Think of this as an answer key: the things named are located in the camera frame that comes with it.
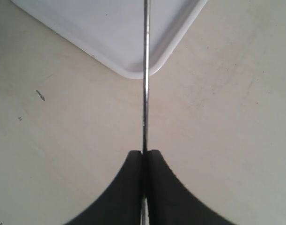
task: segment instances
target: stain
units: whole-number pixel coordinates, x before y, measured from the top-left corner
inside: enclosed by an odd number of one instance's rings
[[[40,96],[40,98],[41,98],[43,101],[45,101],[44,96],[43,96],[38,90],[36,90],[36,93],[38,93],[38,95]]]

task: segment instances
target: white table surface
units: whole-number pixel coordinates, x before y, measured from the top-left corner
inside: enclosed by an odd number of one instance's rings
[[[150,79],[149,148],[240,225],[286,225],[286,0],[212,0]],[[141,148],[142,81],[0,0],[0,224],[60,225]]]

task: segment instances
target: plastic tray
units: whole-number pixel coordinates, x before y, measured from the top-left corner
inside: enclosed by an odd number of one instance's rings
[[[118,74],[143,77],[143,0],[12,0]],[[207,0],[152,0],[150,74],[166,62]]]

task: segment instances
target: countertop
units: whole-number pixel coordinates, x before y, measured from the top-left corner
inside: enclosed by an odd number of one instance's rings
[[[60,225],[142,142],[142,81],[0,0],[0,224]],[[239,225],[286,225],[286,0],[209,1],[150,78],[149,149]]]

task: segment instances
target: dark speck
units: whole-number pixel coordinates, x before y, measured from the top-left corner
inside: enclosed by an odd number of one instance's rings
[[[40,98],[41,98],[43,101],[45,101],[44,96],[43,96],[38,90],[36,90],[36,93],[38,93],[38,95],[40,96]]]

